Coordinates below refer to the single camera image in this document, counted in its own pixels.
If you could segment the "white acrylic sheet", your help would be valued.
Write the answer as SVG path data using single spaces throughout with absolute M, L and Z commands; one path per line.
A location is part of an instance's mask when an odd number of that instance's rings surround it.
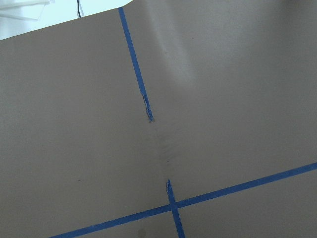
M 0 15 L 19 20 L 38 20 L 53 0 L 0 0 Z

